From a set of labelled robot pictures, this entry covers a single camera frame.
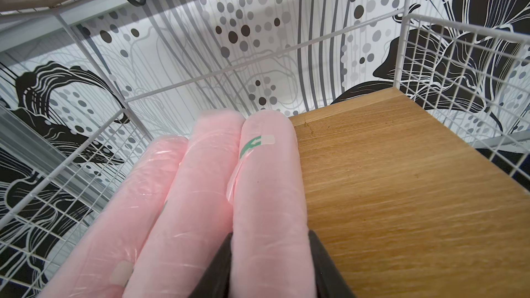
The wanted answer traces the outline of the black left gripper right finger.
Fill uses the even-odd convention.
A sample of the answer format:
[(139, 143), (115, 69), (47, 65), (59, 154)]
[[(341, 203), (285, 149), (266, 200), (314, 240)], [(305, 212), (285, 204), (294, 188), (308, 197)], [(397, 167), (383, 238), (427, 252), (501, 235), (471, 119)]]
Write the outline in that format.
[(319, 298), (356, 298), (324, 244), (313, 230), (309, 230), (309, 241), (315, 270), (317, 296)]

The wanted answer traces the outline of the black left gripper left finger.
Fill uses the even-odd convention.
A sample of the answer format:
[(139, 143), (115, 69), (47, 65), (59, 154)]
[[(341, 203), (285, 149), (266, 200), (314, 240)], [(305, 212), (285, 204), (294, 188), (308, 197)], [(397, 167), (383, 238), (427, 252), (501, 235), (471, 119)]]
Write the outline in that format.
[(227, 234), (200, 281), (189, 295), (189, 298), (229, 297), (232, 238), (233, 233)]

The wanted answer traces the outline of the pink trash bag roll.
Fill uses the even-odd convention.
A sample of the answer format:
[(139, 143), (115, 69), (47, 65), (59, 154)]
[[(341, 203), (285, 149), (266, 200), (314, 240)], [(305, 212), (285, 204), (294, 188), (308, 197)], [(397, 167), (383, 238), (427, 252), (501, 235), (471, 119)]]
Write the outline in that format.
[(244, 121), (234, 110), (199, 116), (124, 297), (188, 297), (193, 292), (233, 227), (226, 189), (238, 162)]
[(40, 297), (121, 297), (159, 217), (188, 140), (153, 140)]
[(316, 297), (298, 141), (274, 110), (242, 127), (233, 202), (230, 297)]

